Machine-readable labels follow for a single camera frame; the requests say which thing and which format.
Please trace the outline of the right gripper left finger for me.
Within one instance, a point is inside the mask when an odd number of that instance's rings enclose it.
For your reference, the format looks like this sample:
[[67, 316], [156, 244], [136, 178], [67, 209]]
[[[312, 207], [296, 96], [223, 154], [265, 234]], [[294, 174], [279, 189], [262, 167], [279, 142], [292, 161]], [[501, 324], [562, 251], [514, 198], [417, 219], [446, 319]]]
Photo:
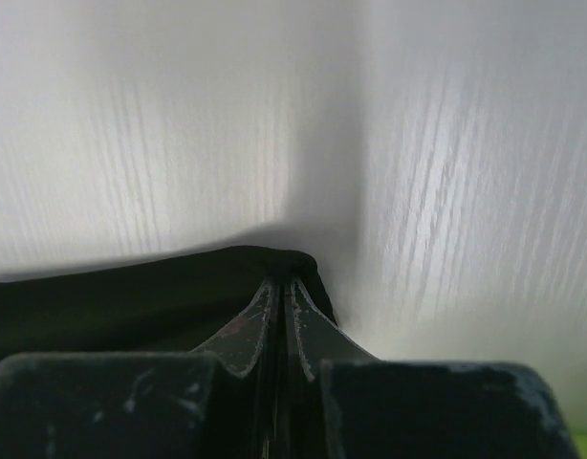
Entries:
[[279, 290], [185, 352], [25, 353], [0, 362], [0, 458], [265, 458]]

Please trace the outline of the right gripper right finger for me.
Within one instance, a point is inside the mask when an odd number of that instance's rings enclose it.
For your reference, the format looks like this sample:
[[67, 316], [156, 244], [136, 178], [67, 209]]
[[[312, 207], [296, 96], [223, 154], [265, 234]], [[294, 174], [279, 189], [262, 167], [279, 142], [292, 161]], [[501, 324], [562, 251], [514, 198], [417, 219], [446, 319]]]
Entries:
[[287, 458], [575, 458], [552, 390], [510, 362], [382, 361], [300, 280], [284, 296]]

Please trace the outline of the black t shirt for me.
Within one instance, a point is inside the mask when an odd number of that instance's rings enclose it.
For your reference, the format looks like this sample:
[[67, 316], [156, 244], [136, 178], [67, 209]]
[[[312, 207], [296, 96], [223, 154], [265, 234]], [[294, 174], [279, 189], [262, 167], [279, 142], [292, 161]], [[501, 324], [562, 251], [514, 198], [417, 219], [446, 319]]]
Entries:
[[0, 282], [0, 360], [22, 352], [190, 350], [240, 313], [264, 280], [292, 277], [334, 315], [309, 254], [257, 246]]

